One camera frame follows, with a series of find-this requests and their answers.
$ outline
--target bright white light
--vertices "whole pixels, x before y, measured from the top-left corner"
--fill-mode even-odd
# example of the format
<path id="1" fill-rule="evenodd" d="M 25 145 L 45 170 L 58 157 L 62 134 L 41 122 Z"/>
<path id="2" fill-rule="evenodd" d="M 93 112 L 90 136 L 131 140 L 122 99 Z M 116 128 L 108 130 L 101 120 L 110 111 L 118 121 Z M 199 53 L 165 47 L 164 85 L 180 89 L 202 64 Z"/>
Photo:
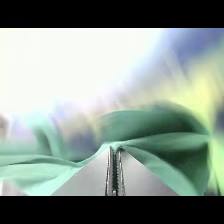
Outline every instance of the bright white light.
<path id="1" fill-rule="evenodd" d="M 1 29 L 0 111 L 88 103 L 115 88 L 161 29 Z"/>

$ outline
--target green fabric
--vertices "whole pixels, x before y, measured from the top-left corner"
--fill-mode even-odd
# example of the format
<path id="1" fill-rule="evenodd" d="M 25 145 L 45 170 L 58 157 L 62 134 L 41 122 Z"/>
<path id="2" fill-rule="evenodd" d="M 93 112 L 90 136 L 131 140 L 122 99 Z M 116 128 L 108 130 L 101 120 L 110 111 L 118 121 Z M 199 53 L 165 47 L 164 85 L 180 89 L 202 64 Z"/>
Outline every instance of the green fabric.
<path id="1" fill-rule="evenodd" d="M 187 111 L 170 106 L 117 111 L 97 119 L 96 126 L 93 147 L 98 151 L 72 162 L 70 150 L 50 120 L 38 122 L 33 126 L 35 145 L 1 143 L 0 180 L 13 180 L 28 195 L 51 195 L 110 145 L 129 152 L 179 195 L 205 192 L 209 134 Z"/>

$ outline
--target crumpled green cloth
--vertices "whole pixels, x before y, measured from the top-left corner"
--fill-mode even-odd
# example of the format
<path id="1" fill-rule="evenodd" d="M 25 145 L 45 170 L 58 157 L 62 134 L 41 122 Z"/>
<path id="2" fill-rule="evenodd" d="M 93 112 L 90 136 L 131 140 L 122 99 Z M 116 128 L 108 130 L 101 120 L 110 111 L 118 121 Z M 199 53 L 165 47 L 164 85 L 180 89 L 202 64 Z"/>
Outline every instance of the crumpled green cloth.
<path id="1" fill-rule="evenodd" d="M 28 195 L 51 195 L 112 146 L 129 152 L 177 194 L 204 194 L 209 179 L 209 133 L 189 112 L 153 106 L 112 112 L 95 122 L 98 133 L 93 147 L 98 150 L 80 162 L 71 161 L 75 155 L 50 119 L 33 127 L 37 144 L 2 142 L 0 180 L 15 182 Z"/>

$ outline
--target blurred background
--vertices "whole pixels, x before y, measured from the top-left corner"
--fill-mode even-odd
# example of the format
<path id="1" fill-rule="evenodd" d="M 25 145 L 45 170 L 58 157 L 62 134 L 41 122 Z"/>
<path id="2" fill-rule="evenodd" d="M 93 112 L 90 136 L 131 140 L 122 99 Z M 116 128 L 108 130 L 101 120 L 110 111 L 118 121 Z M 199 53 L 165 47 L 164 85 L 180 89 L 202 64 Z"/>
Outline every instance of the blurred background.
<path id="1" fill-rule="evenodd" d="M 1 136 L 25 141 L 24 120 L 50 116 L 75 145 L 101 114 L 178 103 L 210 131 L 224 193 L 223 72 L 223 28 L 0 29 Z"/>

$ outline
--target green cloth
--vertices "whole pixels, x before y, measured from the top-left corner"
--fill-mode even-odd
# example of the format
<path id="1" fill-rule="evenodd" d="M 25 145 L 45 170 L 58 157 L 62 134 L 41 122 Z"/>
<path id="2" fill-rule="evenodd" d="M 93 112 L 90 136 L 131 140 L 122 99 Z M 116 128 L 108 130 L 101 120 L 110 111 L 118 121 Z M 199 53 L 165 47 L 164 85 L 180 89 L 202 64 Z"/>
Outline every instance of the green cloth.
<path id="1" fill-rule="evenodd" d="M 96 126 L 97 152 L 73 162 L 53 123 L 38 122 L 37 144 L 1 143 L 0 180 L 14 181 L 28 195 L 51 195 L 110 145 L 129 152 L 179 195 L 204 194 L 209 134 L 187 111 L 167 105 L 116 111 L 97 119 Z"/>

